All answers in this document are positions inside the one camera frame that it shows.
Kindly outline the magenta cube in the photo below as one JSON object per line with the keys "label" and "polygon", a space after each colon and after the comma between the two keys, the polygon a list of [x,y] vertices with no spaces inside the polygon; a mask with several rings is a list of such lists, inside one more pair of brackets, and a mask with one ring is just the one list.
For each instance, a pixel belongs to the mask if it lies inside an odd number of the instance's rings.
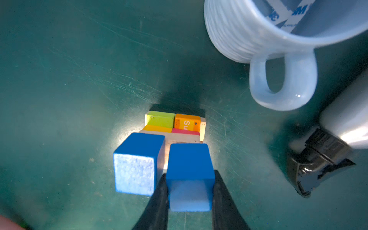
{"label": "magenta cube", "polygon": [[200,136],[200,133],[197,131],[190,131],[190,130],[184,130],[184,129],[178,129],[178,128],[173,128],[172,133]]}

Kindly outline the orange yellow block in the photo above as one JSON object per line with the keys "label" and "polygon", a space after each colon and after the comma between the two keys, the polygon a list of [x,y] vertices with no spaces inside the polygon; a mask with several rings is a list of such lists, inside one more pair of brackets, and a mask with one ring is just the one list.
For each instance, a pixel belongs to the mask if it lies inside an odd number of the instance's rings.
{"label": "orange yellow block", "polygon": [[174,128],[188,131],[200,131],[201,117],[193,115],[176,114]]}

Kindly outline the blue cube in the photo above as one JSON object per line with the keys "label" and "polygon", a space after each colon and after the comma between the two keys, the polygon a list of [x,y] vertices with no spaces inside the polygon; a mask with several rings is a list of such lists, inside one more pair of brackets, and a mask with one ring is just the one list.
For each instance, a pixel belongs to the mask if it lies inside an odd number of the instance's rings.
{"label": "blue cube", "polygon": [[113,154],[119,193],[152,196],[163,174],[165,136],[131,133]]}
{"label": "blue cube", "polygon": [[170,210],[211,211],[215,178],[207,144],[172,144],[166,173]]}

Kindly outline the tan wood block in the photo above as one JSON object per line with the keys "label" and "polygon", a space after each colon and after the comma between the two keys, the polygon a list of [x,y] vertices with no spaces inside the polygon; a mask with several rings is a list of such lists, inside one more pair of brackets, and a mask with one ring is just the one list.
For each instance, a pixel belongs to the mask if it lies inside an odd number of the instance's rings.
{"label": "tan wood block", "polygon": [[164,168],[163,168],[164,170],[167,170],[167,168],[168,168],[170,146],[172,144],[176,144],[176,143],[201,144],[202,143],[200,141],[200,136],[198,136],[198,135],[181,134],[181,133],[168,133],[168,132],[156,132],[156,131],[146,131],[146,130],[141,130],[140,133],[165,136],[165,162],[164,162]]}

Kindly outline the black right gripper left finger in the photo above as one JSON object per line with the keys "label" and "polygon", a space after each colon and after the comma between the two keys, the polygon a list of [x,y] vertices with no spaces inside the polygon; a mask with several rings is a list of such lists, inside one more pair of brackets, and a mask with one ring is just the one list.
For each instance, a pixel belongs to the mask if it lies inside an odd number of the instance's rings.
{"label": "black right gripper left finger", "polygon": [[164,173],[144,212],[132,229],[167,230],[168,212],[168,187],[166,184],[166,174]]}

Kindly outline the small orange cube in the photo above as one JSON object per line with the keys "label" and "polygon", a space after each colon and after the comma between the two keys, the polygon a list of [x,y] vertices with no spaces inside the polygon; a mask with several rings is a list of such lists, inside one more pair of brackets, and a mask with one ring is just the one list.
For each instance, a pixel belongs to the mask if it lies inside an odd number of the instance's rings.
{"label": "small orange cube", "polygon": [[167,128],[167,127],[162,127],[162,126],[146,125],[143,128],[143,131],[171,133],[172,132],[172,128]]}

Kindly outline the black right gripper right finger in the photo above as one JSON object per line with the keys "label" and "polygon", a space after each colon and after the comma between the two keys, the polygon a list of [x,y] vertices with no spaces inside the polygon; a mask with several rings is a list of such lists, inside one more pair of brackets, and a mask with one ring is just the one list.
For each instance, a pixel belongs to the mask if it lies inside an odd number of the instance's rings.
{"label": "black right gripper right finger", "polygon": [[212,200],[213,230],[249,230],[218,170],[215,173]]}

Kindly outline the lime green block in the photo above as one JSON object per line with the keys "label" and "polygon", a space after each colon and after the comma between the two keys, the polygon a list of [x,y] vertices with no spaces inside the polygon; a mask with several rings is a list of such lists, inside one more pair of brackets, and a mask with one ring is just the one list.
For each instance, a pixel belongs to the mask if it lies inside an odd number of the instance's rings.
{"label": "lime green block", "polygon": [[174,127],[174,113],[149,111],[145,115],[145,125],[173,128]]}

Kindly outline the natural wood block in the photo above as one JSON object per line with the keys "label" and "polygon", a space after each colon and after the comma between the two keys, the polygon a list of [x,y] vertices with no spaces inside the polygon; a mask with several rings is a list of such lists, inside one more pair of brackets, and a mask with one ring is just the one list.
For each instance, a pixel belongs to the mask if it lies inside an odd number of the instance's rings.
{"label": "natural wood block", "polygon": [[203,142],[204,141],[204,137],[205,137],[205,132],[206,132],[206,119],[204,117],[201,117],[201,122],[200,122],[200,141]]}

